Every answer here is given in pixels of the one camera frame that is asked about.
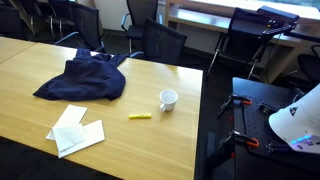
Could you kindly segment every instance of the highlighter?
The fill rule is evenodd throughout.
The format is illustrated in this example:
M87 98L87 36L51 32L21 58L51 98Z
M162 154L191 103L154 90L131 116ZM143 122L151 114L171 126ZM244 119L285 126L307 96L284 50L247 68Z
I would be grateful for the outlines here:
M151 114L129 114L129 119L151 119Z

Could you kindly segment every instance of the cup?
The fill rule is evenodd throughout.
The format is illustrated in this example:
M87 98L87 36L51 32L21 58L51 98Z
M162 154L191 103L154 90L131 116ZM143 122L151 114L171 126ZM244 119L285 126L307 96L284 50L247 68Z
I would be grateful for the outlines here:
M160 100L160 109L162 112L172 111L178 100L178 94L172 89L165 89L160 93Z

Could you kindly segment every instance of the dark blue jacket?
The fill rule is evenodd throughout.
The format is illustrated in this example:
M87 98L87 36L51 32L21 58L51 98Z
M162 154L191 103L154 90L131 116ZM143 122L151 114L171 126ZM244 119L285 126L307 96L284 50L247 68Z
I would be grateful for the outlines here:
M54 77L33 95L47 100L113 100L121 96L126 79L117 66L128 55L97 54L78 49L73 60L66 61L63 74Z

